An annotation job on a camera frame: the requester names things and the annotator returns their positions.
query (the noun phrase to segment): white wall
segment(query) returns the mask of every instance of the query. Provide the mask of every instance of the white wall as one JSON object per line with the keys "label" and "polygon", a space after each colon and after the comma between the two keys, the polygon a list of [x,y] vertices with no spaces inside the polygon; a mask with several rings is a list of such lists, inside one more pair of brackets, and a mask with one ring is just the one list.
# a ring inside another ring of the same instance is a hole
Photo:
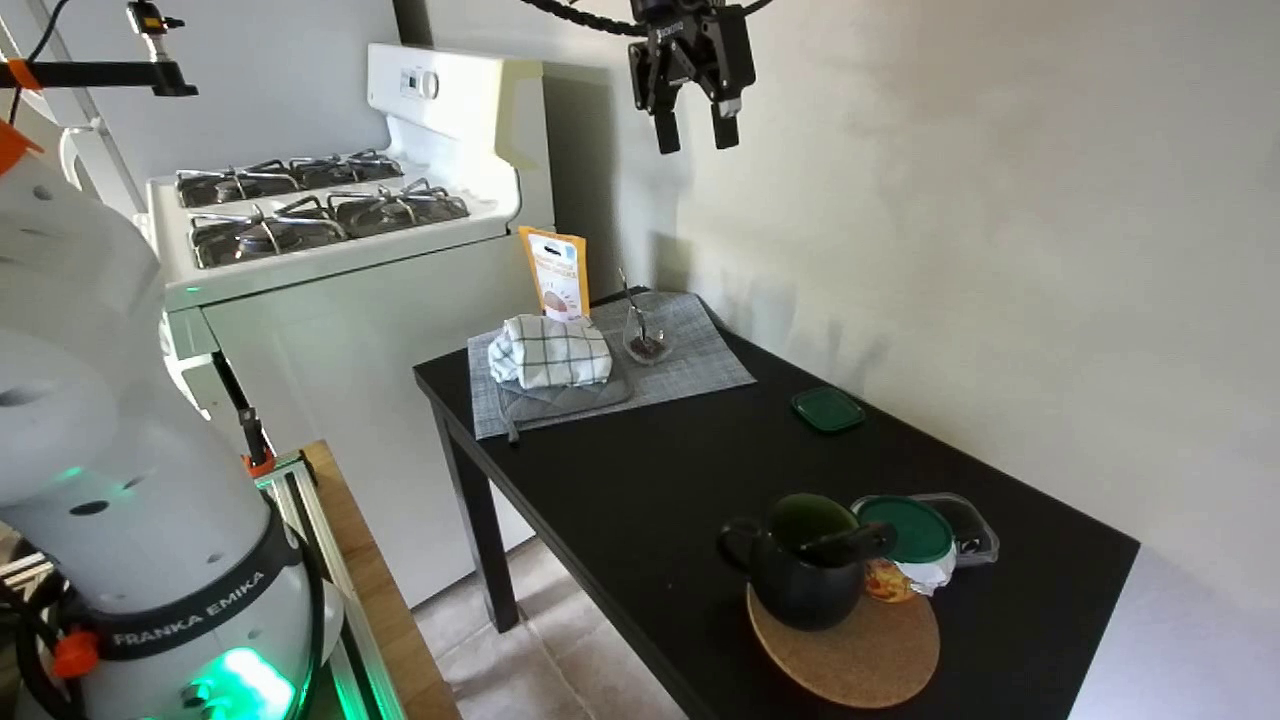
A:
{"label": "white wall", "polygon": [[678,155],[624,42],[427,10],[438,49],[550,61],[555,212],[597,290],[702,292],[1143,544],[1075,715],[1275,715],[1280,3],[777,0],[744,150],[713,154],[688,89]]}

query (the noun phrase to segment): cork trivet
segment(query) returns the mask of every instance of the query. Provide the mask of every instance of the cork trivet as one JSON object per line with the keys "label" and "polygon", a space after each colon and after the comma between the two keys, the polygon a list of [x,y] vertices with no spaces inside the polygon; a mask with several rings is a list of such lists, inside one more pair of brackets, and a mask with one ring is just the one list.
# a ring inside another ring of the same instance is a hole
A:
{"label": "cork trivet", "polygon": [[748,590],[748,617],[777,670],[845,710],[904,706],[941,661],[937,617],[919,595],[908,605],[860,599],[840,624],[805,634],[766,617]]}

